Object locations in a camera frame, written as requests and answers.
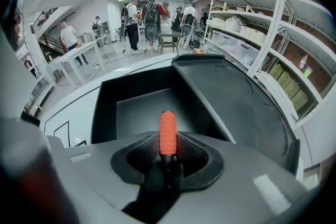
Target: black pants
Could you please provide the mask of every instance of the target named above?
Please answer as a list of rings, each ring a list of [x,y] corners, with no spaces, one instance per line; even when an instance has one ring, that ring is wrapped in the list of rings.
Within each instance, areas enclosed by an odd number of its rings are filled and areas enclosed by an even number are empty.
[[[134,24],[134,25],[127,25],[127,35],[128,35],[128,39],[130,40],[130,44],[131,44],[131,49],[133,50],[137,50],[138,49],[138,25]]]
[[[71,50],[75,49],[76,46],[78,46],[77,42],[75,44],[73,44],[72,46],[70,46],[68,48],[68,51],[71,51]],[[82,56],[83,56],[84,61],[87,62],[85,56],[83,54],[82,54]],[[79,56],[76,57],[76,60],[82,65],[82,61],[80,60]]]
[[[173,25],[172,30],[174,32],[180,32],[180,25]],[[173,37],[173,42],[177,42],[177,37]]]

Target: red shirt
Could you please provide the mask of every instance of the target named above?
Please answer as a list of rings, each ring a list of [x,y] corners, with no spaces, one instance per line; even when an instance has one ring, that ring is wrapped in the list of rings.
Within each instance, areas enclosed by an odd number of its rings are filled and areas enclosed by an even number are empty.
[[[156,8],[159,11],[159,15],[167,15],[166,11],[164,10],[164,8],[160,3],[156,5]],[[144,6],[144,8],[142,9],[142,18],[145,17],[145,14],[146,14],[146,6]]]

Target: floor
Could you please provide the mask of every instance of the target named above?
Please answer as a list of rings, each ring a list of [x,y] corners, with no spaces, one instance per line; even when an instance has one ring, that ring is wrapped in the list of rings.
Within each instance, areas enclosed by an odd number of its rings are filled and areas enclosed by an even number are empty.
[[[148,59],[154,56],[157,56],[158,53],[155,51],[150,51],[150,46],[148,43],[146,44],[144,38],[142,37],[142,40],[140,43],[138,43],[138,48],[141,50],[145,50],[146,48],[148,51],[144,54],[132,54],[131,53],[131,47],[129,44],[129,41],[122,41],[122,42],[114,42],[112,44],[106,45],[105,48],[100,48],[102,55],[103,55],[103,62],[105,64],[105,68],[107,72],[111,72],[113,70],[116,70],[118,68],[125,67],[127,65],[130,65],[132,63]],[[154,48],[157,49],[157,43],[154,43]],[[172,48],[165,48],[163,53],[169,53],[173,52]],[[191,49],[179,49],[180,54],[187,54],[191,53]],[[88,70],[91,73],[91,76],[88,76],[85,72],[85,67],[80,66],[77,61],[75,61],[78,64],[78,69],[83,74],[84,78],[87,79],[88,82],[93,81],[94,79],[99,78],[100,76],[104,75],[101,68],[96,67],[97,64],[97,58],[95,57],[95,53],[86,53],[84,54],[88,64]],[[51,90],[50,94],[47,95],[44,102],[42,103],[43,111],[39,111],[36,113],[35,117],[38,119],[41,119],[41,117],[50,109],[52,108],[57,102],[62,100],[64,97],[66,97],[68,94],[72,93],[75,89],[80,88],[82,84],[80,83],[79,79],[75,75],[74,71],[71,70],[69,72],[69,75],[72,77],[74,82],[76,83],[76,88],[74,88],[68,79],[65,76],[62,76],[61,79],[57,82],[57,88],[54,88]]]

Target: white shirt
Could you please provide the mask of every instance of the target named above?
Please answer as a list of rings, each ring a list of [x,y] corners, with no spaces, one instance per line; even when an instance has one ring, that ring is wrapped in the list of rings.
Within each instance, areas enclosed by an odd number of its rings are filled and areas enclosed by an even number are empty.
[[[77,43],[75,33],[76,30],[72,26],[67,26],[67,28],[61,30],[61,40],[65,43],[65,46],[67,46],[67,48]]]
[[[196,20],[197,20],[197,10],[196,10],[196,8],[191,7],[191,6],[185,8],[183,15],[187,15],[187,14],[193,15],[196,18]]]
[[[134,14],[137,14],[136,13],[137,7],[130,3],[126,6],[126,8],[127,8],[127,11],[128,11],[128,16],[130,18],[132,17],[133,21],[137,24],[138,19],[134,16]]]

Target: man in white shirt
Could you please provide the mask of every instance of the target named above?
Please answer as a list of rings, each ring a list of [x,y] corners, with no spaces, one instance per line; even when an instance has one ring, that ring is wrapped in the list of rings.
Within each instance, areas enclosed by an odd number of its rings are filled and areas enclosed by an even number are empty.
[[[188,14],[191,14],[193,16],[192,20],[189,19]],[[196,25],[197,16],[198,16],[198,14],[197,14],[197,10],[195,8],[195,3],[190,3],[189,7],[184,9],[184,13],[183,13],[182,20],[181,20],[181,25],[182,26],[184,24],[191,25],[191,31],[190,31],[189,35],[185,38],[185,42],[184,42],[184,45],[183,45],[184,49],[188,48],[188,45],[189,45],[189,42],[190,42],[190,39],[191,39],[191,35],[193,34],[193,30],[194,30],[194,27]]]
[[[68,51],[75,49],[75,47],[78,45],[77,38],[75,37],[76,30],[72,26],[68,26],[65,19],[61,21],[61,27],[61,40],[63,44],[68,48]],[[82,56],[85,63],[88,64],[89,62],[86,60],[85,56],[83,54]],[[81,66],[83,65],[79,56],[76,57],[76,60]]]
[[[131,45],[131,52],[135,54],[143,53],[143,51],[138,49],[138,19],[141,15],[137,11],[137,0],[131,0],[131,2],[126,6],[129,21],[127,22],[127,35]]]

